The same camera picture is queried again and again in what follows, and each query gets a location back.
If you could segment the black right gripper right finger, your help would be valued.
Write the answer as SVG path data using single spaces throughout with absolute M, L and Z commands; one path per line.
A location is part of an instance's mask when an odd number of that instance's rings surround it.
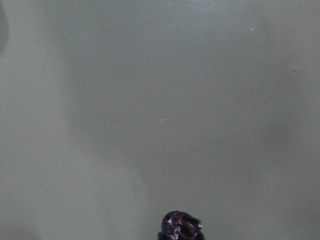
M 196 236 L 196 240 L 205 240 L 205 236 L 202 232 L 200 232 L 197 236 Z

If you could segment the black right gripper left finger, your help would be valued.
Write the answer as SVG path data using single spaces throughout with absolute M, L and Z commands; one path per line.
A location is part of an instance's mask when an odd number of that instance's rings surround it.
M 166 236 L 162 232 L 159 232 L 157 234 L 157 240 L 166 240 Z

